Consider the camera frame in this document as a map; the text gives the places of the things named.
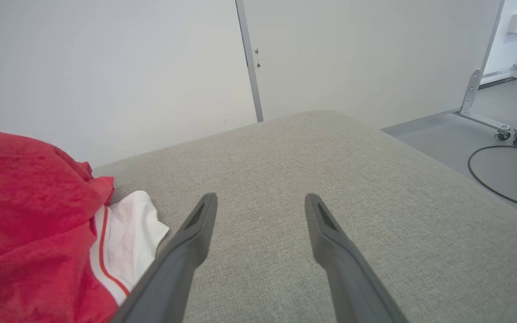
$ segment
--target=gray floor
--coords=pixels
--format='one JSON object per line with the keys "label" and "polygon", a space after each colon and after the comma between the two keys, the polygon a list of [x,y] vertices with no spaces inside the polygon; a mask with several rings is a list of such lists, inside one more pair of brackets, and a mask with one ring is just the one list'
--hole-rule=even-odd
{"label": "gray floor", "polygon": [[[517,80],[480,90],[471,111],[517,127]],[[513,141],[513,135],[507,141],[498,141],[493,129],[453,114],[383,130],[472,180],[467,164],[470,154],[490,145],[512,145]],[[482,151],[472,158],[472,169],[491,187],[517,200],[517,149]],[[517,209],[517,204],[503,200]]]}

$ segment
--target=red garment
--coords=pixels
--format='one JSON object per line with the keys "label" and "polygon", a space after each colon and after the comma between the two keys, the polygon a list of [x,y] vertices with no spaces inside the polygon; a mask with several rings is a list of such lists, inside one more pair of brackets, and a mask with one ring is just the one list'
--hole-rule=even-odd
{"label": "red garment", "polygon": [[93,215],[113,178],[52,145],[0,133],[0,322],[103,322],[117,303],[92,273]]}

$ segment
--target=gray upholstered surface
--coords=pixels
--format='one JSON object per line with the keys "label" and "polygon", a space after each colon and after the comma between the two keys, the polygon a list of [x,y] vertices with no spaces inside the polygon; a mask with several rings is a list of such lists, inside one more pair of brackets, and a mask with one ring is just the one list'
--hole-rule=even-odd
{"label": "gray upholstered surface", "polygon": [[322,197],[409,321],[517,322],[517,211],[343,114],[243,127],[95,175],[115,176],[115,201],[149,193],[171,235],[205,192],[217,193],[186,323],[334,322],[308,239],[307,192]]}

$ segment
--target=power cord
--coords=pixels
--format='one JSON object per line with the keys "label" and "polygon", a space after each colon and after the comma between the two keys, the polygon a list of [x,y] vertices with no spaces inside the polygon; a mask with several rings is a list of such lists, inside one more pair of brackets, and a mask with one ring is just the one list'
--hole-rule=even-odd
{"label": "power cord", "polygon": [[498,145],[498,146],[488,146],[488,147],[480,148],[480,149],[476,150],[474,153],[472,153],[472,155],[470,155],[470,158],[468,158],[468,170],[470,171],[470,174],[472,174],[472,176],[474,176],[474,178],[480,184],[484,185],[485,188],[488,188],[488,190],[491,190],[492,192],[496,193],[499,196],[502,196],[503,198],[505,198],[505,199],[507,199],[509,201],[517,203],[517,200],[515,200],[515,199],[513,199],[511,197],[505,196],[504,194],[501,194],[500,192],[498,192],[495,189],[493,189],[490,186],[488,186],[488,184],[486,184],[485,182],[482,182],[482,180],[480,178],[478,178],[478,176],[476,176],[476,174],[472,170],[472,166],[470,166],[470,162],[472,161],[472,157],[474,157],[474,155],[476,155],[476,153],[478,153],[480,151],[483,151],[484,149],[490,149],[490,148],[516,148],[517,149],[517,146],[501,146],[501,145]]}

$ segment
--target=red stripe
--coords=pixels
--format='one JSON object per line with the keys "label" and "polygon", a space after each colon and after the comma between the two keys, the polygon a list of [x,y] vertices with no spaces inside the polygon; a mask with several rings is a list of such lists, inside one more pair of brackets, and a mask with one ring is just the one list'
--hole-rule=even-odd
{"label": "red stripe", "polygon": [[107,213],[109,212],[109,209],[105,206],[105,216],[103,217],[103,231],[101,231],[101,242],[99,243],[99,263],[101,264],[101,270],[103,270],[103,274],[107,276],[110,280],[115,282],[115,284],[119,285],[119,287],[123,290],[125,293],[125,296],[129,296],[129,290],[123,285],[117,278],[111,276],[107,272],[107,269],[105,268],[105,261],[103,260],[103,244],[105,243],[105,230],[107,229]]}

